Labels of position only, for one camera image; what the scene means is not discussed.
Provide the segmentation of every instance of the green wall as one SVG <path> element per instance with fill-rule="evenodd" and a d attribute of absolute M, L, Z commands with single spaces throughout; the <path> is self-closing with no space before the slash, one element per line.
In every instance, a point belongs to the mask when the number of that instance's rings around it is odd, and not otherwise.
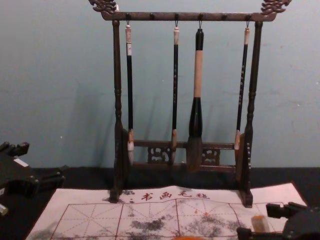
<path fill-rule="evenodd" d="M 118 0 L 122 11 L 260 12 L 260 0 Z M 320 167 L 320 8 L 293 0 L 262 29 L 253 119 L 253 167 Z M 125 23 L 120 25 L 122 122 L 128 126 Z M 131 22 L 136 139 L 169 140 L 174 22 Z M 198 22 L 179 22 L 179 141 L 188 139 Z M 204 141 L 233 142 L 245 24 L 203 22 Z M 250 24 L 241 131 L 246 124 L 254 24 Z M 33 167 L 114 162 L 112 24 L 87 0 L 3 1 L 0 140 L 30 143 Z M 136 148 L 136 160 L 147 150 Z M 185 152 L 177 159 L 184 161 Z M 221 163 L 234 163 L 222 152 Z"/>

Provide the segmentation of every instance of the hook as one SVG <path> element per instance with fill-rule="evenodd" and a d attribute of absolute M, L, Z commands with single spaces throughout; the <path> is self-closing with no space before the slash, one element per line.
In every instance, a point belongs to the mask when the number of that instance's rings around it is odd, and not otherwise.
<path fill-rule="evenodd" d="M 176 27 L 176 28 L 178 27 L 178 21 L 179 21 L 179 14 L 176 13 L 176 14 L 174 15 L 174 22 L 175 22 L 175 27 Z"/>
<path fill-rule="evenodd" d="M 125 14 L 125 20 L 126 20 L 126 24 L 129 25 L 130 20 L 131 20 L 131 15 L 129 13 Z"/>
<path fill-rule="evenodd" d="M 246 17 L 246 28 L 249 28 L 249 23 L 250 23 L 250 20 L 251 20 L 251 14 L 248 14 Z"/>
<path fill-rule="evenodd" d="M 202 25 L 202 18 L 203 18 L 203 14 L 202 13 L 200 13 L 199 14 L 199 17 L 198 17 L 198 19 L 199 19 L 199 28 L 201 29 L 201 25 Z"/>

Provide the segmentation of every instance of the brush handle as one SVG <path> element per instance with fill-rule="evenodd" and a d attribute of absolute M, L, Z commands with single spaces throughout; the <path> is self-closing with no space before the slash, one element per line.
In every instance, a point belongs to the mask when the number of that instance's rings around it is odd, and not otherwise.
<path fill-rule="evenodd" d="M 202 136 L 202 109 L 201 109 L 201 87 L 202 87 L 202 64 L 203 64 L 204 32 L 198 29 L 195 35 L 195 62 L 194 62 L 194 89 L 193 103 L 189 122 L 189 136 Z"/>
<path fill-rule="evenodd" d="M 177 100 L 178 100 L 178 48 L 179 48 L 179 28 L 175 27 L 173 32 L 173 114 L 172 130 L 177 129 Z"/>
<path fill-rule="evenodd" d="M 244 45 L 243 45 L 243 55 L 242 55 L 238 115 L 237 115 L 237 119 L 236 119 L 236 132 L 235 132 L 235 141 L 234 141 L 234 149 L 235 150 L 238 150 L 240 147 L 240 127 L 241 127 L 242 105 L 243 105 L 243 98 L 244 98 L 244 87 L 245 87 L 245 77 L 246 77 L 249 35 L 250 35 L 250 30 L 249 30 L 249 28 L 246 28 L 244 30 Z"/>
<path fill-rule="evenodd" d="M 134 128 L 133 117 L 133 85 L 132 85 L 132 37 L 130 25 L 125 26 L 125 40 L 126 40 L 126 66 L 128 79 L 128 128 Z"/>

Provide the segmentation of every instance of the wooden stand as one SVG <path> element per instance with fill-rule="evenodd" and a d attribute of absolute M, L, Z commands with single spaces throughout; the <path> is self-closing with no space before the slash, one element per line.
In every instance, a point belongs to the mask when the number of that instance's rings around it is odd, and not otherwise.
<path fill-rule="evenodd" d="M 253 118 L 258 81 L 259 56 L 263 22 L 271 22 L 277 13 L 284 12 L 283 6 L 288 6 L 291 0 L 264 0 L 261 13 L 200 13 L 200 12 L 120 12 L 116 11 L 114 0 L 89 0 L 93 9 L 101 12 L 104 20 L 112 21 L 113 26 L 113 63 L 114 63 L 114 94 L 115 94 L 115 159 L 114 185 L 110 191 L 111 203 L 117 203 L 124 189 L 130 172 L 128 157 L 128 132 L 121 121 L 121 57 L 120 57 L 120 21 L 252 21 L 255 22 L 251 76 L 249 85 L 249 103 L 244 133 L 240 136 L 239 150 L 235 150 L 234 143 L 203 143 L 202 163 L 200 170 L 235 173 L 241 200 L 245 207 L 252 207 L 250 170 L 251 150 L 253 141 Z M 168 166 L 171 157 L 170 141 L 134 140 L 135 147 L 148 148 L 148 162 L 134 162 L 132 167 L 140 169 L 186 169 L 184 163 Z M 177 142 L 177 148 L 186 148 L 187 142 Z M 235 151 L 235 165 L 220 165 L 220 150 Z"/>

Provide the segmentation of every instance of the calligraphy brush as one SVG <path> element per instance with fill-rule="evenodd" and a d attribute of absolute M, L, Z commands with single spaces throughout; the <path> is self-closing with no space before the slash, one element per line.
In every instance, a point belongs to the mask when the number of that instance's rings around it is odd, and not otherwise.
<path fill-rule="evenodd" d="M 169 165 L 173 165 L 177 149 L 177 100 L 178 100 L 178 47 L 179 47 L 179 28 L 176 23 L 174 32 L 173 46 L 173 110 L 172 110 L 172 135 L 171 135 L 171 158 Z"/>
<path fill-rule="evenodd" d="M 241 125 L 241 113 L 242 113 L 242 102 L 244 98 L 244 87 L 245 87 L 245 76 L 246 76 L 246 65 L 247 65 L 247 52 L 248 52 L 248 42 L 250 30 L 247 27 L 244 30 L 244 46 L 243 46 L 243 56 L 242 56 L 242 69 L 241 69 L 241 79 L 240 79 L 240 91 L 239 91 L 239 103 L 238 103 L 238 115 L 236 120 L 236 131 L 234 140 L 234 154 L 235 159 L 238 159 L 238 151 L 240 147 L 240 125 Z"/>
<path fill-rule="evenodd" d="M 202 110 L 201 83 L 203 63 L 204 32 L 198 28 L 195 35 L 195 63 L 193 103 L 189 122 L 189 138 L 186 147 L 186 167 L 189 171 L 196 171 L 202 162 Z"/>
<path fill-rule="evenodd" d="M 133 84 L 132 84 L 132 36 L 131 26 L 125 26 L 126 67 L 128 79 L 128 157 L 130 164 L 134 163 L 134 114 L 133 114 Z"/>

